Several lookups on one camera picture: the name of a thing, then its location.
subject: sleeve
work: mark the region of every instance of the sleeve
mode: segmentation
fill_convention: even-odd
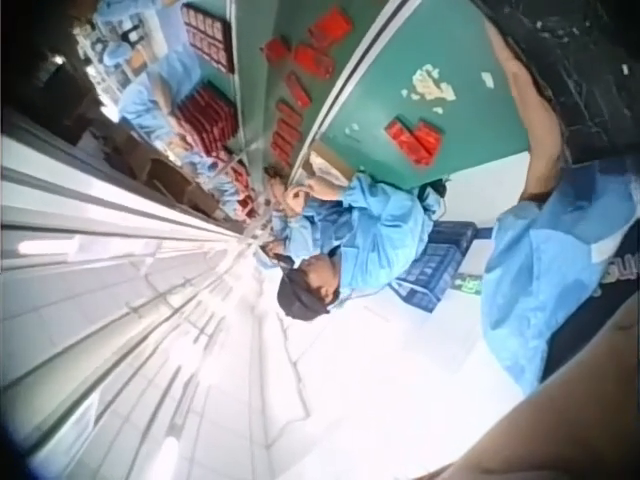
[[[413,195],[361,174],[346,189],[343,203],[366,209],[369,215],[355,213],[361,233],[354,237],[355,244],[341,249],[341,282],[357,289],[383,287],[405,271],[419,253],[425,227],[422,205]]]
[[[287,227],[287,218],[284,213],[276,211],[271,214],[271,228],[277,239],[282,239],[287,235]]]
[[[395,223],[416,209],[422,211],[418,200],[408,192],[391,185],[376,183],[367,175],[356,174],[345,190],[342,202],[351,207],[366,208],[384,224]]]
[[[529,231],[540,210],[521,202],[496,220],[494,248],[482,279],[482,314],[486,324],[497,327],[531,289],[533,250]]]
[[[317,251],[313,239],[313,226],[304,215],[289,219],[289,229],[284,239],[285,252],[294,260],[309,258]]]

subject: red box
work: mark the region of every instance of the red box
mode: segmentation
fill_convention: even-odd
[[[351,30],[351,19],[339,7],[333,7],[309,28],[309,36],[316,48],[326,50],[341,42]]]
[[[291,161],[289,160],[290,156],[280,147],[280,145],[276,144],[275,142],[271,142],[271,152],[278,160],[280,160],[285,165],[291,165]]]
[[[296,45],[293,50],[293,61],[302,70],[318,78],[330,78],[335,69],[333,58],[309,45]]]
[[[293,145],[278,132],[273,132],[271,143],[275,143],[280,149],[284,150],[287,156],[291,155],[293,151]]]
[[[300,131],[295,127],[289,125],[282,118],[278,119],[278,123],[276,124],[276,130],[291,144],[295,145],[300,140],[302,140],[302,133],[300,133]]]
[[[407,156],[414,165],[424,166],[431,161],[429,152],[420,144],[418,139],[400,122],[394,119],[385,128],[396,146]]]
[[[293,107],[283,99],[278,100],[276,103],[276,110],[291,126],[299,128],[302,125],[302,115],[296,112]]]
[[[260,47],[269,65],[276,65],[289,56],[291,50],[282,37],[275,37]]]
[[[440,145],[442,145],[442,133],[428,123],[420,121],[418,126],[414,129],[413,135],[429,153],[429,165],[431,165],[433,163],[433,158],[440,149]]]
[[[300,108],[304,110],[311,105],[311,97],[309,97],[307,91],[302,87],[300,79],[294,72],[287,73],[285,84],[289,89],[289,93],[291,93],[291,96]]]

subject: blue work coat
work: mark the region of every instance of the blue work coat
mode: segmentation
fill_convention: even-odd
[[[351,209],[351,233],[341,242],[340,296],[386,286],[427,244],[441,199],[415,194],[356,174],[342,202]]]
[[[124,117],[150,143],[165,143],[175,132],[154,98],[149,77],[160,75],[167,83],[172,105],[176,106],[198,84],[200,63],[195,51],[183,45],[158,60],[131,83],[120,97],[118,113]],[[182,165],[196,166],[198,181],[220,200],[220,208],[237,218],[238,200],[242,198],[228,174],[213,178],[217,163],[197,151],[185,152],[179,157]]]
[[[637,218],[636,182],[626,159],[570,169],[544,205],[523,201],[498,218],[483,332],[525,394],[540,381],[549,338],[598,287]]]
[[[310,198],[297,217],[274,212],[272,226],[276,239],[284,241],[285,255],[298,265],[305,258],[328,253],[351,233],[351,209],[342,202]]]

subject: blue crate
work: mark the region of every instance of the blue crate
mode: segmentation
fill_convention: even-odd
[[[429,242],[455,245],[462,255],[466,255],[477,232],[478,226],[473,222],[435,222]]]
[[[408,305],[432,313],[453,284],[476,231],[472,222],[436,222],[424,251],[391,290]]]

